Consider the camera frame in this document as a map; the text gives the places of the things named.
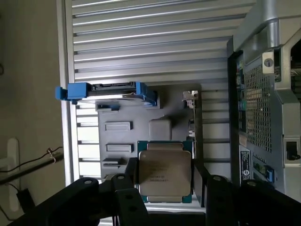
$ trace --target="screw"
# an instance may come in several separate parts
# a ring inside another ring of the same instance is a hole
[[[221,181],[222,179],[218,176],[213,177],[214,180]]]
[[[265,59],[265,61],[263,63],[266,67],[272,67],[274,64],[274,61],[271,58],[268,58],[268,59]]]
[[[247,183],[249,186],[253,186],[253,187],[255,187],[256,186],[256,183],[255,182],[253,182],[253,181],[248,181],[248,183]]]

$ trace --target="perforated metal panel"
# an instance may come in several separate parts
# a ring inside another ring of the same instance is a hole
[[[262,65],[245,73],[248,141],[271,152],[269,80],[269,76],[262,74]]]

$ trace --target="metal plate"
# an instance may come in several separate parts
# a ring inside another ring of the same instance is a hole
[[[188,151],[142,151],[139,158],[140,194],[187,196],[191,188],[191,154]]]

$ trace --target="beige wall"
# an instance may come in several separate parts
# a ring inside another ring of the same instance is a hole
[[[20,161],[62,145],[61,107],[55,100],[59,85],[55,0],[0,0],[0,158],[6,157],[7,139],[16,137]],[[21,179],[36,203],[64,187],[63,162]],[[0,205],[11,217],[8,188],[0,187]],[[0,213],[0,226],[7,221]]]

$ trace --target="black cable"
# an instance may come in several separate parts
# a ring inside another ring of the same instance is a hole
[[[7,185],[10,185],[12,187],[14,187],[18,192],[20,191],[16,186],[14,186],[13,184],[8,183]]]
[[[60,146],[60,147],[56,148],[55,150],[50,151],[50,153],[53,153],[53,152],[57,151],[57,150],[60,149],[60,148],[63,148],[63,147]],[[20,165],[14,167],[14,168],[12,168],[12,169],[10,169],[10,170],[0,171],[0,173],[9,173],[9,172],[16,170],[17,168],[19,168],[19,167],[21,167],[21,166],[23,166],[23,165],[26,165],[26,164],[28,164],[28,163],[31,163],[31,162],[40,160],[40,159],[44,158],[46,155],[48,155],[48,154],[49,154],[49,153],[46,153],[46,154],[42,155],[41,157],[39,157],[39,158],[37,158],[37,159],[33,159],[33,160],[30,160],[30,161],[23,162],[22,164],[20,164]]]
[[[16,219],[11,219],[11,218],[9,218],[8,215],[6,214],[6,212],[4,212],[3,208],[1,207],[1,205],[0,205],[0,210],[1,210],[1,212],[4,214],[5,218],[6,218],[8,221],[14,221],[14,220],[16,220]]]

